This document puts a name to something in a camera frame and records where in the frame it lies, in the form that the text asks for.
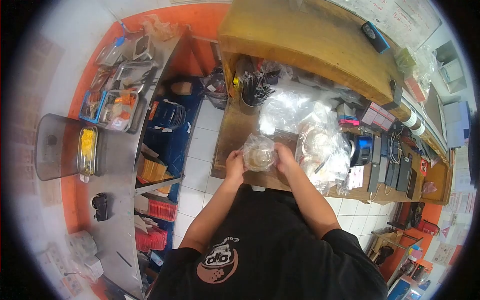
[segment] stainless steel counter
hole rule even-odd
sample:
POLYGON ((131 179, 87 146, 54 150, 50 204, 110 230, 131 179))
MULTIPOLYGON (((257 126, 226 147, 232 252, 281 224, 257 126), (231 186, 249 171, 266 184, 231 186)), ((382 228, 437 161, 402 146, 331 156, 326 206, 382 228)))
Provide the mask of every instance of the stainless steel counter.
POLYGON ((154 60, 159 64, 153 84, 140 97, 130 131, 116 132, 99 129, 97 161, 101 176, 91 176, 87 184, 90 198, 99 192, 108 196, 110 217, 98 222, 93 216, 95 209, 90 208, 92 234, 97 247, 97 257, 102 263, 104 276, 120 288, 139 299, 144 299, 141 286, 141 274, 138 267, 137 249, 134 232, 134 195, 137 162, 143 141, 146 116, 150 102, 155 98, 157 86, 164 71, 179 48, 185 34, 173 37, 165 42, 156 42, 154 60))

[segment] whiteboard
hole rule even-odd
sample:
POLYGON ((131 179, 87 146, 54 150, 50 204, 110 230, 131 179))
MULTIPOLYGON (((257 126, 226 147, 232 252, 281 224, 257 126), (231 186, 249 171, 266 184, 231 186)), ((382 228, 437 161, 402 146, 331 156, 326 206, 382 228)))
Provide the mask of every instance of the whiteboard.
POLYGON ((417 49, 442 24, 428 0, 329 0, 372 22, 397 45, 417 49))

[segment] yellow food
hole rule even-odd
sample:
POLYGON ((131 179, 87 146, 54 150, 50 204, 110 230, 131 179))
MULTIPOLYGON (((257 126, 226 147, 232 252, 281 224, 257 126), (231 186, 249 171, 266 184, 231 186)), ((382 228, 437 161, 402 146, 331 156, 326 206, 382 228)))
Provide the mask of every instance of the yellow food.
POLYGON ((83 129, 82 131, 82 155, 88 160, 92 155, 92 141, 94 139, 94 132, 91 129, 83 129))

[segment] hand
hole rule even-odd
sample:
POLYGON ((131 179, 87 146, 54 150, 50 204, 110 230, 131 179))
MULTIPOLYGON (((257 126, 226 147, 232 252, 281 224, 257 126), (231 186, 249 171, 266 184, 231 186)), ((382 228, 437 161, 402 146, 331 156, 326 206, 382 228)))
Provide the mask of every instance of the hand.
POLYGON ((292 150, 282 143, 275 143, 275 150, 278 154, 276 168, 288 177, 291 171, 299 166, 293 157, 292 150))
POLYGON ((243 165, 243 151, 230 152, 225 162, 225 168, 227 169, 225 181, 231 182, 236 188, 240 187, 243 183, 243 173, 247 170, 243 165))

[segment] person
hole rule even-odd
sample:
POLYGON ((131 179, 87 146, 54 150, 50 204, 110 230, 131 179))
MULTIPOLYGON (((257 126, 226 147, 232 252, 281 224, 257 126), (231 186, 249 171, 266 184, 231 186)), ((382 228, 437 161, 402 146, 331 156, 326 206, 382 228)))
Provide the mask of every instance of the person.
POLYGON ((275 150, 294 200, 239 191, 242 152, 230 153, 225 180, 167 253, 148 299, 386 299, 357 238, 340 228, 292 151, 279 143, 275 150))

